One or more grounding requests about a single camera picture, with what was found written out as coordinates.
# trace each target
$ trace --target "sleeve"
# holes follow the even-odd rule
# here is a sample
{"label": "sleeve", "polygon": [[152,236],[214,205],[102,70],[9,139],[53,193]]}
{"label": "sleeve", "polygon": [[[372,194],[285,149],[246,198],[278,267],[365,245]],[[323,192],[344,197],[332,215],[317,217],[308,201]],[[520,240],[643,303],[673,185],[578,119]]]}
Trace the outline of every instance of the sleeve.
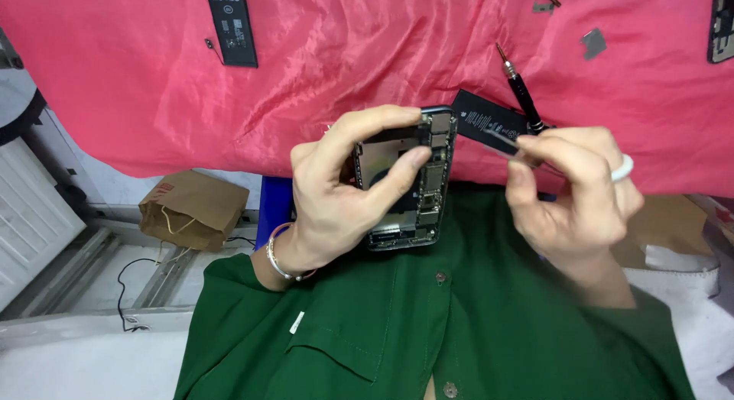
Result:
{"label": "sleeve", "polygon": [[197,380],[252,332],[282,296],[260,284],[248,255],[209,264],[188,329],[174,398],[185,398]]}
{"label": "sleeve", "polygon": [[586,307],[586,316],[607,348],[621,379],[648,398],[693,399],[670,310],[662,301],[632,288],[636,309]]}

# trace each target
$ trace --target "screwdriver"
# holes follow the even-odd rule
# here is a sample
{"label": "screwdriver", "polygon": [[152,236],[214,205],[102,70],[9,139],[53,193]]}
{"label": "screwdriver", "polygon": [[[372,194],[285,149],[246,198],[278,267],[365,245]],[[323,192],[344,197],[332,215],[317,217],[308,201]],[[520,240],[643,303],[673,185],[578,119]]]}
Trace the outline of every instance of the screwdriver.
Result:
{"label": "screwdriver", "polygon": [[503,68],[505,71],[505,75],[507,75],[507,83],[509,83],[509,87],[512,89],[512,93],[514,93],[515,97],[518,99],[520,108],[523,110],[523,112],[525,112],[525,116],[528,118],[528,130],[532,131],[536,135],[538,133],[541,133],[542,131],[545,131],[549,127],[540,120],[540,115],[535,109],[533,98],[530,97],[530,92],[528,92],[528,88],[527,86],[525,86],[523,78],[515,71],[515,66],[512,64],[512,62],[507,60],[507,57],[502,51],[500,44],[495,42],[495,45],[497,45],[497,50],[500,51],[500,56],[504,61]]}

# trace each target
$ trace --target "white ring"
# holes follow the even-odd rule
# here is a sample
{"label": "white ring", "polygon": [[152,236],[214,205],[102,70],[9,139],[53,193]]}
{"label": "white ring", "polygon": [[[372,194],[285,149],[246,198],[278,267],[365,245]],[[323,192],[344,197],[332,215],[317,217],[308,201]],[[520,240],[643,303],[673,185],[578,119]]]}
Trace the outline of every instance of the white ring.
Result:
{"label": "white ring", "polygon": [[630,176],[632,168],[634,167],[634,161],[632,157],[626,153],[622,154],[622,165],[611,173],[611,182],[618,182]]}

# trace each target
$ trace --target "bracelet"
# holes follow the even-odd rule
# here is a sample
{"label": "bracelet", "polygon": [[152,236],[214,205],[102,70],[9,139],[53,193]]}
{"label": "bracelet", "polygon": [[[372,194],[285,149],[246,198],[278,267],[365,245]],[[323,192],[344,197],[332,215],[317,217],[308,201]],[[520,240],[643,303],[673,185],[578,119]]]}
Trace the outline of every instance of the bracelet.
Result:
{"label": "bracelet", "polygon": [[630,172],[632,172],[633,166],[634,166],[634,161],[632,161],[632,157],[627,155],[626,153],[623,153],[622,154],[622,165],[620,165],[619,168],[611,172],[611,182],[618,182],[630,176]]}
{"label": "bracelet", "polygon": [[277,226],[273,230],[272,234],[270,234],[270,238],[268,238],[268,245],[265,248],[265,252],[266,252],[266,254],[268,256],[268,259],[270,260],[270,265],[272,265],[273,266],[273,269],[275,269],[275,271],[277,271],[280,275],[282,275],[283,278],[285,278],[286,280],[290,280],[291,278],[295,278],[296,281],[303,281],[306,278],[314,275],[316,273],[316,269],[311,270],[311,272],[309,272],[307,275],[295,275],[294,276],[293,274],[289,274],[289,273],[287,273],[287,272],[285,272],[285,271],[283,271],[283,270],[280,269],[280,266],[278,265],[278,259],[275,258],[275,254],[273,253],[273,245],[275,244],[275,237],[278,236],[278,234],[280,233],[280,231],[283,228],[287,228],[287,227],[290,227],[292,225],[293,225],[293,222],[287,222],[285,224],[281,224],[281,225]]}

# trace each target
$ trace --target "brown paper bag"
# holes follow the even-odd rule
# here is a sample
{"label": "brown paper bag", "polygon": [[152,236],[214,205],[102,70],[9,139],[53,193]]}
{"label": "brown paper bag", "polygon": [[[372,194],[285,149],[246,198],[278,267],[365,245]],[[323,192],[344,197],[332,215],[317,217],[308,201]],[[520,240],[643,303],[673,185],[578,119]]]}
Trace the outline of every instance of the brown paper bag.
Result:
{"label": "brown paper bag", "polygon": [[217,251],[232,234],[249,193],[196,171],[168,175],[138,205],[140,230],[178,246]]}

